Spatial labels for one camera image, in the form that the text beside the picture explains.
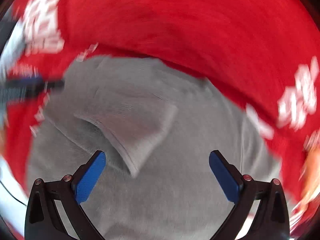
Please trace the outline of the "grey knitted sweater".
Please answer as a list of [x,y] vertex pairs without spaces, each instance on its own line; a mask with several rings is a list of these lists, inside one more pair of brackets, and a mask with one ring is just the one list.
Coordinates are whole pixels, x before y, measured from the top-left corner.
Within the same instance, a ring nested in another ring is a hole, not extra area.
[[102,150],[83,205],[106,239],[209,239],[232,208],[208,164],[219,150],[256,180],[280,174],[245,113],[209,81],[155,59],[74,61],[34,139],[27,187],[59,180]]

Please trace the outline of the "red printed bed blanket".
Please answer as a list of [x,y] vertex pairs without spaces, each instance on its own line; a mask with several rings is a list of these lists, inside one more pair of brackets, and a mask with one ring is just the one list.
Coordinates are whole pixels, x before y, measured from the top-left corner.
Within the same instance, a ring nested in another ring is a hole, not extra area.
[[[300,0],[12,0],[1,80],[63,79],[74,61],[155,59],[243,111],[279,178],[291,227],[319,207],[319,29]],[[24,231],[31,149],[50,97],[1,105],[1,213]]]

